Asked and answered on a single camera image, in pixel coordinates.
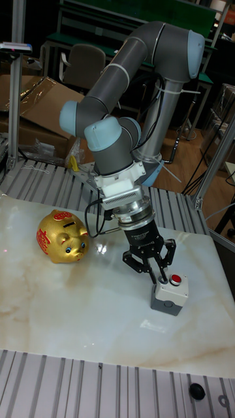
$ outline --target black cylinder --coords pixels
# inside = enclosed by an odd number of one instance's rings
[[[146,247],[154,246],[156,243],[159,245],[161,240],[164,242],[161,235],[159,235],[155,221],[151,221],[144,227],[124,232],[131,246]]]

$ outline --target gold piggy bank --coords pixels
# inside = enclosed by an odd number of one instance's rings
[[[37,242],[53,263],[79,261],[89,249],[84,224],[70,212],[52,210],[39,223]]]

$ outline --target chair backrest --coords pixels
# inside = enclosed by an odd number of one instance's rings
[[[94,45],[76,44],[72,47],[63,82],[85,89],[91,89],[105,67],[105,53]]]

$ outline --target marble tabletop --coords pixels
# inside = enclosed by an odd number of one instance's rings
[[[168,272],[189,277],[174,317],[150,308],[149,276],[121,261],[123,231],[90,240],[79,263],[53,264],[36,240],[51,211],[0,194],[1,349],[235,377],[235,305],[209,236],[159,229],[177,244]]]

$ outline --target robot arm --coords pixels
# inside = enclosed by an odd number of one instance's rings
[[[157,126],[148,142],[134,153],[134,158],[143,161],[149,173],[158,165],[156,158],[181,88],[198,74],[203,50],[202,35],[162,22],[150,22],[127,38],[81,103],[65,104],[60,117],[61,128],[74,136],[86,137],[101,176],[109,176],[132,165],[131,150],[140,140],[140,135],[141,142],[146,139],[156,120],[159,101],[150,108],[142,134],[134,120],[121,118],[115,122],[107,118],[142,62],[152,63],[155,72],[165,79]],[[156,85],[153,96],[158,90]],[[139,176],[143,176],[143,170],[139,170]]]
[[[104,195],[103,208],[113,210],[130,243],[123,260],[137,272],[149,272],[154,283],[148,259],[155,258],[162,282],[167,283],[164,268],[172,263],[176,245],[174,240],[164,242],[160,236],[140,182],[148,179],[151,185],[157,176],[161,145],[180,91],[184,83],[197,76],[203,50],[202,35],[162,22],[145,24],[127,38],[82,102],[66,103],[60,115],[61,128],[85,137],[93,153],[95,181]],[[143,61],[154,65],[154,71],[164,80],[164,91],[162,100],[155,100],[148,110],[141,133],[135,120],[117,120],[110,113]],[[159,89],[156,83],[153,99]],[[167,254],[162,259],[164,244]]]

